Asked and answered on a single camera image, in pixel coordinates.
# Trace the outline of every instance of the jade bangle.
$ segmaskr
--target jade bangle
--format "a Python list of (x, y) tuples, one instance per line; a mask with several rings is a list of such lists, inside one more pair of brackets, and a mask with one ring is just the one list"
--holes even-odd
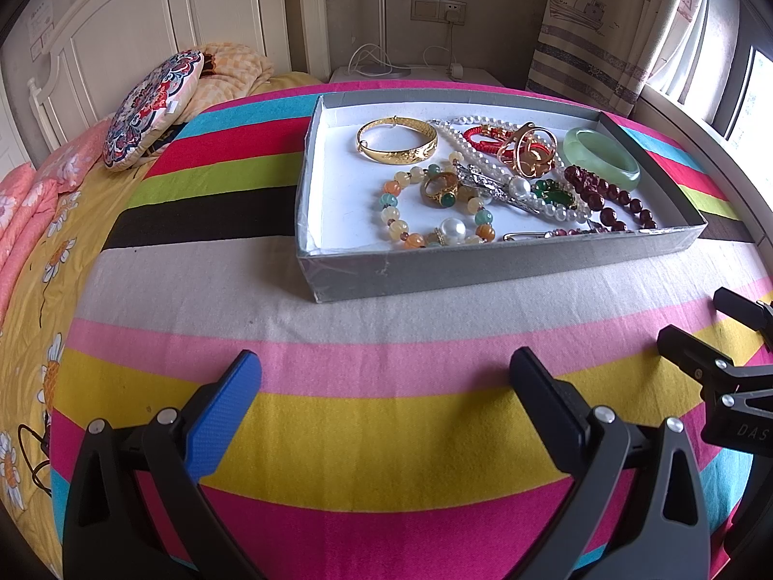
[(573, 128), (563, 138), (563, 156), (571, 164), (598, 174), (620, 189), (631, 191), (642, 170), (623, 145), (596, 130)]

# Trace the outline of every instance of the bolt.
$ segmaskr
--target bolt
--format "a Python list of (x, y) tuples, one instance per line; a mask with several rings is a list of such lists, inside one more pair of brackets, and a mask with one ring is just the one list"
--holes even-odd
[(605, 405), (597, 406), (593, 410), (593, 414), (602, 423), (612, 423), (615, 420), (615, 413), (610, 407), (606, 407)]
[(684, 423), (676, 417), (668, 417), (666, 419), (666, 425), (669, 426), (669, 429), (672, 432), (676, 432), (678, 434), (680, 434), (684, 429)]
[(165, 407), (156, 414), (156, 420), (161, 423), (161, 425), (170, 425), (177, 420), (177, 410), (173, 407)]
[(104, 429), (104, 420), (101, 418), (95, 418), (89, 423), (89, 434), (100, 434)]

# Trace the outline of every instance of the orange bead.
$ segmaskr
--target orange bead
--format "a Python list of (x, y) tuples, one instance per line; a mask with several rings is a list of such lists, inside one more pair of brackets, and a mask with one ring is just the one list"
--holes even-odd
[(424, 237), (418, 233), (412, 233), (405, 240), (405, 248), (422, 248), (424, 245)]
[(387, 181), (384, 183), (384, 191), (387, 194), (391, 194), (393, 196), (399, 196), (400, 192), (403, 191), (403, 189), (400, 187), (400, 184), (397, 181)]
[(475, 230), (475, 235), (482, 238), (484, 242), (493, 242), (496, 237), (494, 227), (490, 224), (482, 224)]

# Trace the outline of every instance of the wall socket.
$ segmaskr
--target wall socket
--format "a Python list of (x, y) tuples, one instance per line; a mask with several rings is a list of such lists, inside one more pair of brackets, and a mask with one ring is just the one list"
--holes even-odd
[(465, 25), (467, 3), (457, 0), (411, 0), (411, 19)]

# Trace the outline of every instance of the large white pearl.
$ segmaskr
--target large white pearl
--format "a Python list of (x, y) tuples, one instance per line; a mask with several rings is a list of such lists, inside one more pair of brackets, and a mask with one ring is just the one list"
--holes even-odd
[(446, 218), (440, 223), (440, 232), (447, 244), (461, 244), (465, 241), (467, 227), (458, 218)]
[(531, 192), (531, 185), (521, 176), (514, 176), (508, 186), (507, 191), (514, 199), (522, 199)]

